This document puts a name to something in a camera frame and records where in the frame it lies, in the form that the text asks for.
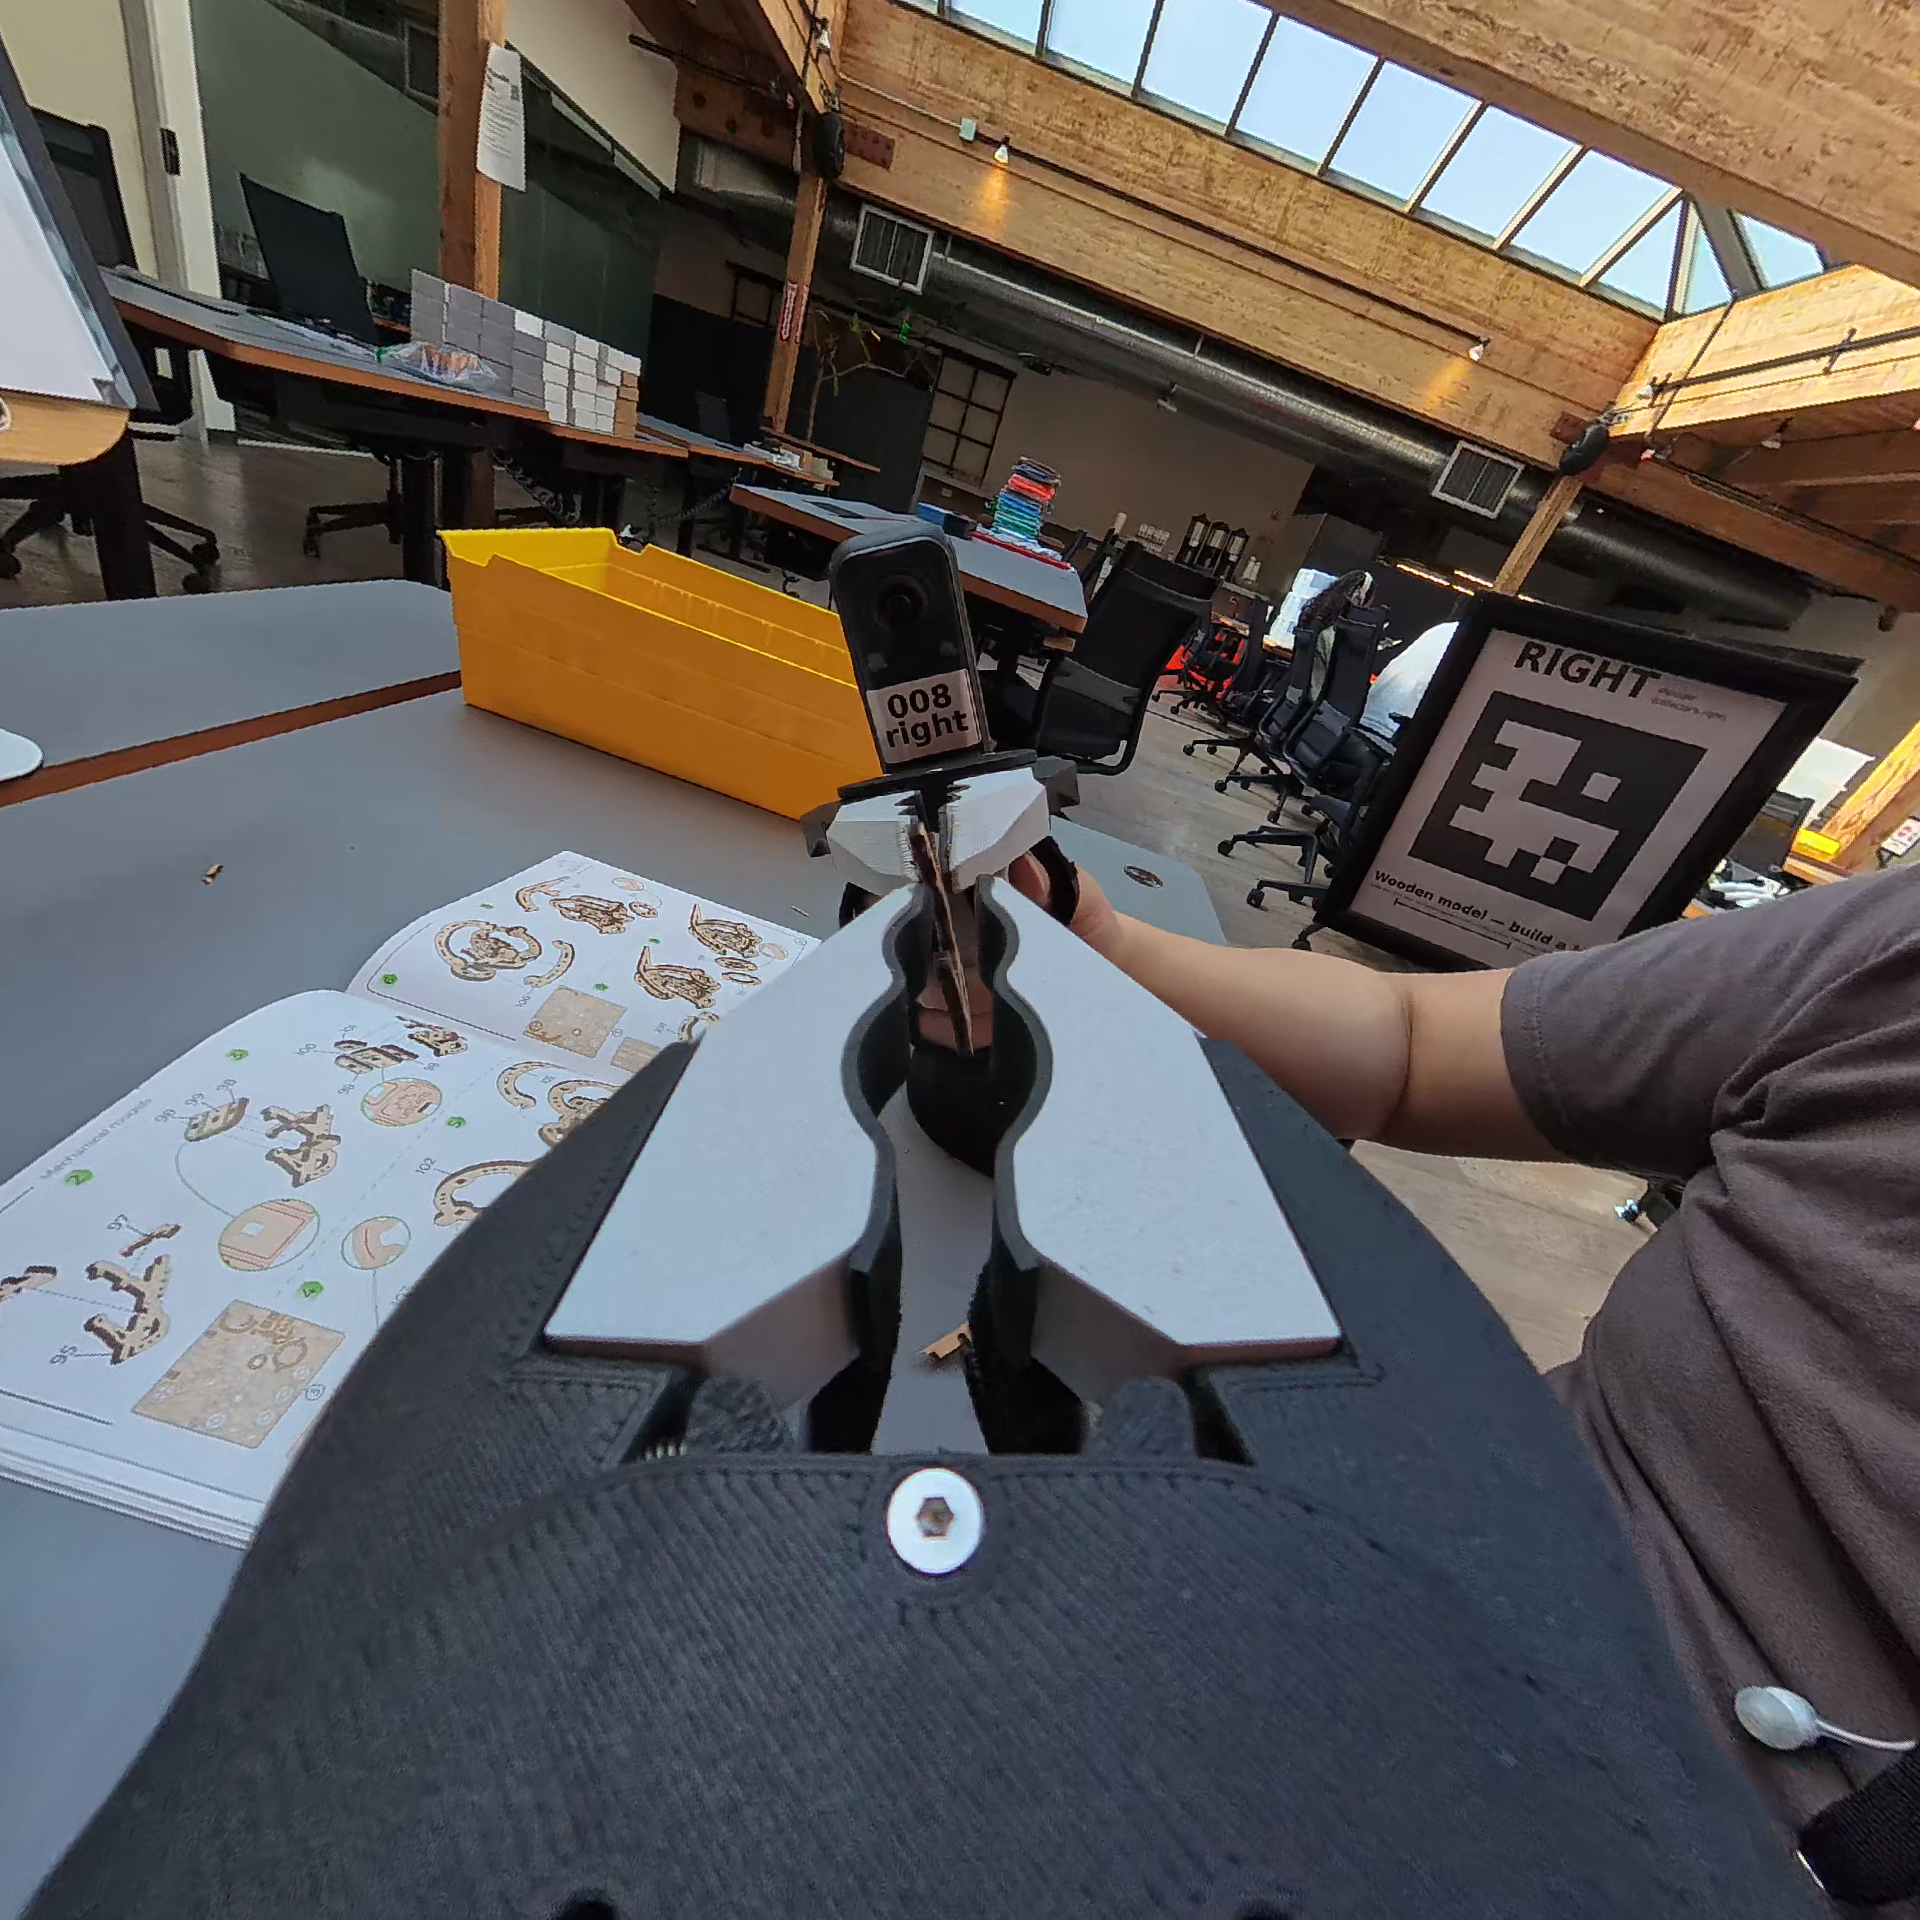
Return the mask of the black framed tag sign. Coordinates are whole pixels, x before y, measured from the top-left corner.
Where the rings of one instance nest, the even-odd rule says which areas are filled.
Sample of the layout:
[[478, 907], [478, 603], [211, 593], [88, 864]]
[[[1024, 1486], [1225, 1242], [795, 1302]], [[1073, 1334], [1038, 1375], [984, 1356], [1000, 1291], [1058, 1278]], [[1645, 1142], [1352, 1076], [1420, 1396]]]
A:
[[1310, 928], [1512, 969], [1679, 921], [1854, 682], [1853, 656], [1475, 593]]

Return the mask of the white board panel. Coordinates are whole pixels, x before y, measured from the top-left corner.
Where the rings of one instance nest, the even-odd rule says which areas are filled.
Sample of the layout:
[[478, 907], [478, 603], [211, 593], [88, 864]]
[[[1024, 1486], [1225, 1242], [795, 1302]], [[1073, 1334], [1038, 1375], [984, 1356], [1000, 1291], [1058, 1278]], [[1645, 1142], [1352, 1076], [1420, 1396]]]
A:
[[5, 56], [5, 395], [119, 411], [151, 411], [156, 403], [10, 56]]

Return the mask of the white paper notice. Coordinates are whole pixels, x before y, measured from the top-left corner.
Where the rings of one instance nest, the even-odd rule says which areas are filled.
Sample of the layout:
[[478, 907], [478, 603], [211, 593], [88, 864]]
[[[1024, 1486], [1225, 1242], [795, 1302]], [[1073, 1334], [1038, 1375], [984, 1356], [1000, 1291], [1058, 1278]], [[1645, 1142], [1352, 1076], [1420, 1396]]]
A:
[[507, 42], [488, 42], [475, 165], [502, 190], [526, 190], [524, 58]]

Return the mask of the long wooden desk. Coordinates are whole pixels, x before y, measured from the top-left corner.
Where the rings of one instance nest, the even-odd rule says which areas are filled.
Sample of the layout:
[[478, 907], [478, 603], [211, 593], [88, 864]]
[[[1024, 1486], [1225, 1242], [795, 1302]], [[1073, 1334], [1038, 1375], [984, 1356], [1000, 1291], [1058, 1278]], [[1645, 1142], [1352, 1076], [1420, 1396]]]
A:
[[143, 342], [200, 349], [228, 403], [282, 428], [323, 430], [398, 467], [401, 575], [445, 587], [445, 528], [478, 528], [480, 459], [550, 452], [566, 478], [638, 478], [646, 459], [685, 464], [677, 435], [611, 439], [552, 422], [546, 411], [390, 367], [307, 325], [232, 300], [193, 298], [130, 267], [106, 283]]

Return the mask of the person's right hand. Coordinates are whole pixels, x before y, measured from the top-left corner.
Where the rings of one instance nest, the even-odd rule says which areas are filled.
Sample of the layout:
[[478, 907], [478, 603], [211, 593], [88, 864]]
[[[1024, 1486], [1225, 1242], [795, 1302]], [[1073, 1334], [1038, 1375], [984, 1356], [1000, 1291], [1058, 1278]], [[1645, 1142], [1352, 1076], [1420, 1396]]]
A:
[[1043, 913], [1073, 928], [1093, 952], [1113, 965], [1127, 963], [1131, 921], [1052, 838], [1024, 852], [1007, 879]]

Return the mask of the black monitor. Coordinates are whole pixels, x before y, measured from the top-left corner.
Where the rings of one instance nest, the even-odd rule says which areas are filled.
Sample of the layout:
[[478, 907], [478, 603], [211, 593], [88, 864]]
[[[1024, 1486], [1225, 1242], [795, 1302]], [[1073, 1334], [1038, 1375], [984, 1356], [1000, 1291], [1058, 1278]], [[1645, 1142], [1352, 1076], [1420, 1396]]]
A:
[[246, 172], [240, 183], [278, 310], [295, 323], [375, 349], [380, 325], [366, 278], [349, 253], [346, 221]]

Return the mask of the black office chair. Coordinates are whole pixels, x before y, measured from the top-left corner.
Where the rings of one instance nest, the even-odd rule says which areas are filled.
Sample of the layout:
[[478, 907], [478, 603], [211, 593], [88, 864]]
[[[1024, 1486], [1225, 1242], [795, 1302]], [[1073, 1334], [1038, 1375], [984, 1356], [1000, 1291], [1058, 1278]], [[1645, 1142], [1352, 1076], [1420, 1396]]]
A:
[[1258, 733], [1258, 749], [1278, 773], [1279, 799], [1302, 803], [1310, 827], [1288, 829], [1272, 820], [1217, 844], [1223, 857], [1238, 846], [1300, 852], [1296, 879], [1250, 886], [1247, 903], [1258, 910], [1267, 893], [1294, 901], [1327, 899], [1339, 857], [1348, 852], [1357, 817], [1386, 777], [1393, 750], [1362, 728], [1386, 626], [1386, 611], [1343, 603], [1339, 611], [1308, 611], [1294, 630], [1294, 662]]
[[1212, 593], [1212, 575], [1127, 541], [1074, 649], [1043, 676], [1033, 749], [1088, 773], [1123, 773], [1166, 667], [1209, 625]]

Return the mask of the person's right forearm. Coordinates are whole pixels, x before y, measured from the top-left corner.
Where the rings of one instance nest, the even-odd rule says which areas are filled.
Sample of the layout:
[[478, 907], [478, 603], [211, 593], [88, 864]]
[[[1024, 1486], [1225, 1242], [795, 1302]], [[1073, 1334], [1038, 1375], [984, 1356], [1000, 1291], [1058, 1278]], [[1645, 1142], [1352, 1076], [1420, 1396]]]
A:
[[1337, 1141], [1450, 1159], [1559, 1159], [1507, 1061], [1508, 973], [1377, 973], [1127, 921], [1123, 973], [1204, 1037], [1242, 1049]]

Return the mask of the desk with wooden edge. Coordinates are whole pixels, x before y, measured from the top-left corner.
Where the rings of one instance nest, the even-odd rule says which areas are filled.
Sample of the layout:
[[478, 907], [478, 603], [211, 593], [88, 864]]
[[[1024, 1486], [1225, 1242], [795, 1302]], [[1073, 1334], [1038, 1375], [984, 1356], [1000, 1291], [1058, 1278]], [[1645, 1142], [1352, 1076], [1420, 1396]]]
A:
[[[734, 484], [733, 503], [754, 520], [822, 540], [833, 549], [873, 528], [939, 531], [926, 517], [896, 517], [861, 500], [831, 500], [822, 492]], [[1018, 611], [1038, 620], [1048, 632], [1077, 636], [1086, 630], [1088, 599], [1073, 565], [1037, 557], [988, 536], [950, 536], [950, 544], [966, 599]]]

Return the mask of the wooden post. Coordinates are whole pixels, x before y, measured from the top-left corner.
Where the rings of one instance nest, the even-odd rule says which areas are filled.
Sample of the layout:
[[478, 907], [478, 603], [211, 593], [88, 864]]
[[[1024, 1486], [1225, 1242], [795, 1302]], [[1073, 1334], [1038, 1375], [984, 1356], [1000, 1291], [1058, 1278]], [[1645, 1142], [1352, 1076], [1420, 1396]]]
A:
[[437, 275], [485, 298], [500, 295], [500, 183], [478, 169], [478, 132], [507, 12], [507, 4], [437, 4]]
[[821, 256], [822, 216], [831, 205], [831, 180], [805, 165], [797, 177], [790, 245], [785, 259], [785, 286], [774, 325], [770, 371], [760, 399], [760, 425], [769, 435], [787, 430], [795, 383], [808, 332], [808, 300], [815, 292], [815, 265]]

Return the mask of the yellow plastic bin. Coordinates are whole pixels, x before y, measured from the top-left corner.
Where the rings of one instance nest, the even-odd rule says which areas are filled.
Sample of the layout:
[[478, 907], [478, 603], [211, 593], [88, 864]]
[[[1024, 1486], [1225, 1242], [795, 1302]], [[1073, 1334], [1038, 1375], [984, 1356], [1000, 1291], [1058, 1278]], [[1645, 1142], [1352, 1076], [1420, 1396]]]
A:
[[833, 611], [611, 528], [440, 541], [470, 709], [785, 820], [878, 777]]

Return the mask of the stack of colourful cases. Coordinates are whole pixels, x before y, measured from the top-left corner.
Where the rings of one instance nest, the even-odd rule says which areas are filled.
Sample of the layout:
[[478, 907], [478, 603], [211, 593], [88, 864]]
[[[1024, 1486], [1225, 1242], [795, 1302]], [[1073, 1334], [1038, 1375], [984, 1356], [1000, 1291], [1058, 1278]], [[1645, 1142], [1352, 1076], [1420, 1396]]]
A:
[[1045, 520], [1058, 490], [1062, 472], [1056, 467], [1018, 458], [1003, 481], [993, 517], [980, 527], [980, 536], [1018, 553], [1043, 553]]

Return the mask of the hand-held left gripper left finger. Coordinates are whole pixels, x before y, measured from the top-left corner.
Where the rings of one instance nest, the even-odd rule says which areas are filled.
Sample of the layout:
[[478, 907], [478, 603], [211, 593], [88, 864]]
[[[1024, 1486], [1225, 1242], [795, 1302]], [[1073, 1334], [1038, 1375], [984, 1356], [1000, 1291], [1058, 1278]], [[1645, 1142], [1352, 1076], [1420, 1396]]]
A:
[[821, 1454], [869, 1454], [903, 1326], [916, 893], [854, 919], [685, 1059], [546, 1343], [749, 1377]]

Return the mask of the grey ventilation duct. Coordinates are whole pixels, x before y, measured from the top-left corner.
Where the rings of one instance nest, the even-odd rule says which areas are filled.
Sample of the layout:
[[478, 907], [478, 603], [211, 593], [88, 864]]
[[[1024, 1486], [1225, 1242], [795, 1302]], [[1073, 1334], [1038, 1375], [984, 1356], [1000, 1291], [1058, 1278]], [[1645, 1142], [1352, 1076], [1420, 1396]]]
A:
[[[1327, 467], [1347, 484], [1414, 500], [1420, 514], [1446, 520], [1479, 541], [1516, 541], [1549, 492], [1549, 472], [1525, 464], [1525, 481], [1499, 520], [1450, 508], [1428, 492], [1432, 481], [1456, 440], [1494, 452], [1487, 439], [1406, 419], [1209, 332], [1077, 295], [1065, 278], [1003, 265], [977, 245], [940, 234], [929, 283], [916, 300], [932, 310], [933, 325], [956, 335], [1088, 378], [1113, 378], [1148, 399], [1173, 399], [1184, 415], [1212, 419]], [[1641, 593], [1772, 632], [1790, 630], [1814, 601], [1814, 581], [1804, 573], [1607, 503], [1598, 492], [1581, 492], [1549, 540], [1546, 557], [1568, 573], [1615, 575]]]

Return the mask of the small wooden model part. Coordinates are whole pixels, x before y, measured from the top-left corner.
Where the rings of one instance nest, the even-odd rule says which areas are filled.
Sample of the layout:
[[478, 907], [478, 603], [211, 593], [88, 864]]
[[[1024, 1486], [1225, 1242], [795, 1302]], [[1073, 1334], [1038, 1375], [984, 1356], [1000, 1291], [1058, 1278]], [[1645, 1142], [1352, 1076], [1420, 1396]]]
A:
[[947, 1045], [960, 1059], [975, 1059], [980, 1050], [975, 976], [966, 969], [966, 939], [956, 923], [953, 893], [947, 886], [947, 873], [940, 861], [933, 829], [929, 829], [926, 820], [910, 820], [905, 829], [905, 846], [907, 846], [917, 886], [929, 893], [932, 907], [933, 907], [932, 961], [933, 961], [933, 980], [940, 982], [940, 1000], [945, 1000], [947, 1030], [950, 1030]]

